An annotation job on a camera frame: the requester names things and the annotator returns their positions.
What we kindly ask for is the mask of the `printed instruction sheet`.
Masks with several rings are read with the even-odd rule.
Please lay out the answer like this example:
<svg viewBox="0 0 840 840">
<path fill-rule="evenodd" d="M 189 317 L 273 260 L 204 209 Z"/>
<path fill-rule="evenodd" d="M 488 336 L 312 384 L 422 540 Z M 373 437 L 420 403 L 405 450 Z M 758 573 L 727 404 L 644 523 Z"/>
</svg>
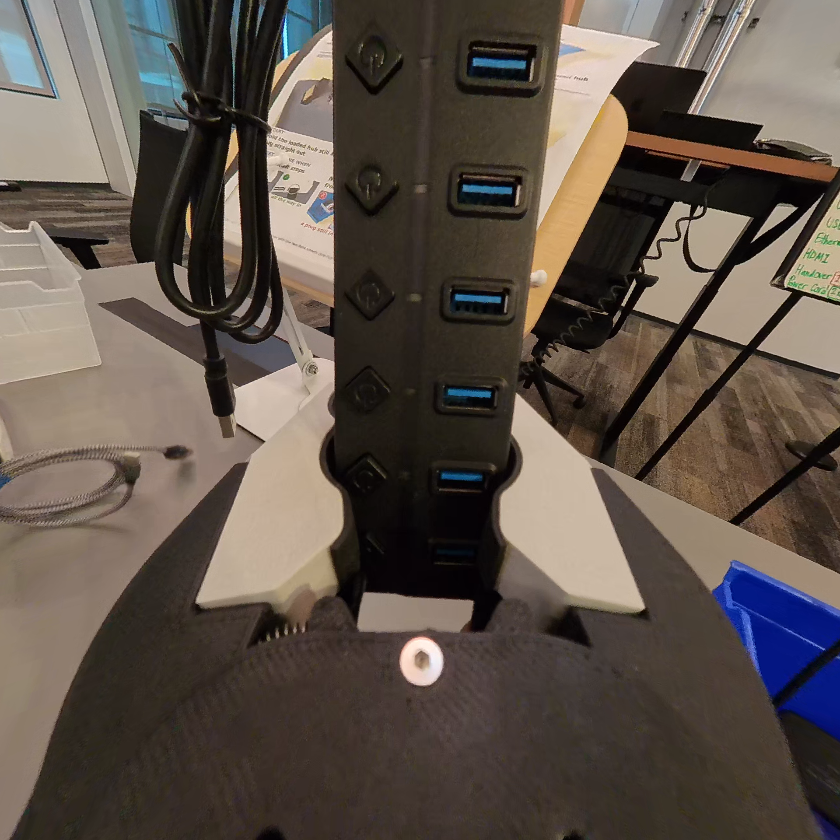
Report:
<svg viewBox="0 0 840 840">
<path fill-rule="evenodd" d="M 542 175 L 541 224 L 607 95 L 654 41 L 567 27 L 561 35 Z M 333 37 L 312 36 L 271 94 L 269 222 L 280 275 L 333 288 Z"/>
</svg>

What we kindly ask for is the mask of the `whiteboard with green writing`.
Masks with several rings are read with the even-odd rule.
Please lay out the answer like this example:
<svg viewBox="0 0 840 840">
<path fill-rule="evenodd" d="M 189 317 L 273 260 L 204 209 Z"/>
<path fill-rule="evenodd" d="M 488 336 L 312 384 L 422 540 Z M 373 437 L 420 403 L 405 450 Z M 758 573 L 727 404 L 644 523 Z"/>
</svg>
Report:
<svg viewBox="0 0 840 840">
<path fill-rule="evenodd" d="M 839 304 L 839 174 L 815 205 L 770 284 Z"/>
</svg>

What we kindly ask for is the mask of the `black office chair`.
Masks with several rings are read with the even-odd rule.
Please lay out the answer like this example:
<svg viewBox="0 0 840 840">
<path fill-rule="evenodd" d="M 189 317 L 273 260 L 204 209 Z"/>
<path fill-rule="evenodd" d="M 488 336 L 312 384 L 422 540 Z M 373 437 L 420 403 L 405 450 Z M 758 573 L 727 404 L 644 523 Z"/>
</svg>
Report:
<svg viewBox="0 0 840 840">
<path fill-rule="evenodd" d="M 186 131 L 140 111 L 140 147 L 129 221 L 129 241 L 136 262 L 154 261 L 154 246 L 165 199 L 186 142 Z M 106 245 L 102 236 L 74 228 L 46 227 L 46 234 L 63 246 L 87 270 L 101 267 L 94 246 Z"/>
<path fill-rule="evenodd" d="M 642 267 L 673 202 L 609 186 L 587 222 L 553 293 L 531 330 L 531 358 L 520 363 L 519 382 L 535 386 L 552 425 L 558 417 L 549 386 L 570 393 L 573 407 L 585 394 L 547 368 L 560 348 L 589 352 L 617 336 L 646 289 L 658 279 Z"/>
</svg>

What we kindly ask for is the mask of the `black monitor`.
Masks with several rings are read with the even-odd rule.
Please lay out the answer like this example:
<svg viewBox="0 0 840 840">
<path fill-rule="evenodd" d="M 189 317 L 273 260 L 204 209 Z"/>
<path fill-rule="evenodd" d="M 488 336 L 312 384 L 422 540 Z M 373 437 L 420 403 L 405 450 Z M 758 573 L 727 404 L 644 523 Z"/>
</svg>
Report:
<svg viewBox="0 0 840 840">
<path fill-rule="evenodd" d="M 754 151 L 761 125 L 689 113 L 706 76 L 700 69 L 635 61 L 612 94 L 624 107 L 632 132 Z"/>
</svg>

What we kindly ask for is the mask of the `blue plastic bin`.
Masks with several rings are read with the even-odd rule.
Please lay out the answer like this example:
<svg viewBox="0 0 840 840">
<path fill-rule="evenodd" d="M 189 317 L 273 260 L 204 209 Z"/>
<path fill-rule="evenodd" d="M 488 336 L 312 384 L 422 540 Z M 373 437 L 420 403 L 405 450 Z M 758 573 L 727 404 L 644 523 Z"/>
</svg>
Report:
<svg viewBox="0 0 840 840">
<path fill-rule="evenodd" d="M 713 594 L 757 669 L 823 838 L 839 838 L 839 611 L 731 562 Z"/>
</svg>

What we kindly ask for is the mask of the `silver wall pipes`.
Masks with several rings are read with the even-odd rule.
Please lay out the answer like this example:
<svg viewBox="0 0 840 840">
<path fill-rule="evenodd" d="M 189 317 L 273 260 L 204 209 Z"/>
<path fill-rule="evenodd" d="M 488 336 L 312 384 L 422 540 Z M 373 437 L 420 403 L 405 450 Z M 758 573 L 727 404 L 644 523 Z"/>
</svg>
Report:
<svg viewBox="0 0 840 840">
<path fill-rule="evenodd" d="M 754 1 L 690 2 L 668 62 L 679 68 L 711 68 L 718 52 L 739 37 L 752 17 Z"/>
</svg>

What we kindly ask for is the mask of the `clear plastic bin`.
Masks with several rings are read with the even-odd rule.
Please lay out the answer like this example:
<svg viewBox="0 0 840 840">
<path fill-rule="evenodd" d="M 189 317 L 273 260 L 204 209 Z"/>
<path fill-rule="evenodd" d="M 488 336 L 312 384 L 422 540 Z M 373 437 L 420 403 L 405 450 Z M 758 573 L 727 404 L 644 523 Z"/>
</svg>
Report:
<svg viewBox="0 0 840 840">
<path fill-rule="evenodd" d="M 101 364 L 81 274 L 37 223 L 1 225 L 1 383 Z"/>
</svg>

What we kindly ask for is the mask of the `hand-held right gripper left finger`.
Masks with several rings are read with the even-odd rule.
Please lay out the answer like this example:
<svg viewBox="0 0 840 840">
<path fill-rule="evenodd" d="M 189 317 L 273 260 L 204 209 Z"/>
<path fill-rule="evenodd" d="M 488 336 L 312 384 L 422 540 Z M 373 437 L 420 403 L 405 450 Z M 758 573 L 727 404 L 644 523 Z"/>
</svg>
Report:
<svg viewBox="0 0 840 840">
<path fill-rule="evenodd" d="M 203 609 L 254 603 L 293 614 L 361 573 L 347 491 L 328 455 L 329 396 L 316 395 L 249 459 L 197 595 Z"/>
</svg>

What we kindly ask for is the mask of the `black seven-port usb hub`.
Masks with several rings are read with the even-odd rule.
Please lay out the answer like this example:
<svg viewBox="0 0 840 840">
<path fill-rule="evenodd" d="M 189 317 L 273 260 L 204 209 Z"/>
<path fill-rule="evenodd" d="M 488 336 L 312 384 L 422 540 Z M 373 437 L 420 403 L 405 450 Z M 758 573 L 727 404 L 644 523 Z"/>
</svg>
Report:
<svg viewBox="0 0 840 840">
<path fill-rule="evenodd" d="M 503 553 L 562 3 L 334 2 L 335 474 L 373 592 Z"/>
</svg>

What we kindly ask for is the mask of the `brown-edged black desk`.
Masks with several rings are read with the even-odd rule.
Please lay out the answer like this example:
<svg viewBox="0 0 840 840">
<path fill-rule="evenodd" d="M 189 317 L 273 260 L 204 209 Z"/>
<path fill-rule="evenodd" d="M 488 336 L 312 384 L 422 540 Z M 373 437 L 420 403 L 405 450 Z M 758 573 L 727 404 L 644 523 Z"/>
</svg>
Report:
<svg viewBox="0 0 840 840">
<path fill-rule="evenodd" d="M 684 161 L 684 179 L 617 167 L 611 186 L 743 216 L 747 224 L 604 432 L 598 460 L 613 466 L 619 438 L 734 270 L 771 247 L 827 194 L 838 168 L 756 151 L 631 132 L 626 147 Z"/>
</svg>

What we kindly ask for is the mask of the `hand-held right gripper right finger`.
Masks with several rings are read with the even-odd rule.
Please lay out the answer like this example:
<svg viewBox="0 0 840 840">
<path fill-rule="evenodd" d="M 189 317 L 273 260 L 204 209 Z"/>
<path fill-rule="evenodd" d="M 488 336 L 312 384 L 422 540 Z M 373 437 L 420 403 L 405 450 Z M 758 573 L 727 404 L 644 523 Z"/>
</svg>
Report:
<svg viewBox="0 0 840 840">
<path fill-rule="evenodd" d="M 535 617 L 567 607 L 637 615 L 643 597 L 588 460 L 517 395 L 514 466 L 496 498 L 504 553 L 494 583 Z"/>
</svg>

